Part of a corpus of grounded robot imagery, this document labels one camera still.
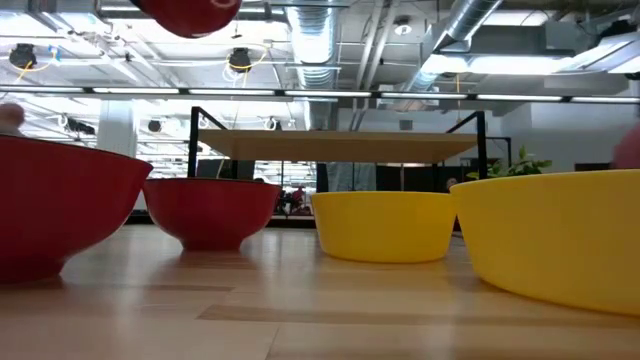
exposed ductwork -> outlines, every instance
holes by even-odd
[[[451,7],[451,15],[442,24],[431,26],[425,34],[423,51],[427,56],[423,66],[412,76],[411,80],[402,86],[403,91],[424,92],[440,75],[429,70],[429,57],[435,50],[442,49],[454,43],[467,43],[471,37],[487,20],[489,15],[500,6],[502,0],[456,0]],[[407,101],[397,102],[393,108],[408,110]]]
[[[292,7],[287,9],[291,25],[291,46],[296,62],[322,65],[334,59],[338,13],[325,7]],[[336,72],[328,68],[298,68],[300,86],[304,89],[333,89]],[[305,122],[309,129],[334,128],[330,121],[336,104],[311,101],[305,105]]]

black metal table frame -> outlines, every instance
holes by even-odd
[[[197,164],[198,164],[198,139],[200,130],[200,116],[204,117],[206,120],[213,123],[220,130],[228,130],[226,126],[220,123],[215,117],[206,112],[199,106],[194,106],[191,108],[191,124],[189,131],[189,155],[188,155],[188,167],[187,167],[187,177],[194,178],[197,174]],[[487,159],[487,123],[485,120],[484,111],[475,111],[471,115],[464,118],[462,121],[457,123],[455,126],[446,131],[447,134],[452,134],[456,130],[460,129],[464,125],[469,122],[476,120],[476,136],[477,136],[477,144],[478,144],[478,174],[480,179],[486,179],[488,177],[488,159]],[[509,162],[511,162],[511,138],[500,138],[507,141],[509,145]],[[433,182],[434,182],[434,190],[437,189],[438,183],[438,164],[431,164],[433,168]],[[231,177],[236,179],[238,177],[238,161],[231,160]]]

plastic bowl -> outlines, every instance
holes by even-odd
[[[154,179],[144,185],[149,215],[186,250],[237,250],[273,214],[280,187],[218,179]]]
[[[127,219],[152,166],[126,156],[0,136],[0,283],[56,276]]]
[[[455,220],[448,194],[340,192],[312,196],[322,249],[356,261],[416,263],[444,257]]]
[[[451,188],[489,283],[559,304],[640,315],[640,171],[476,181]]]

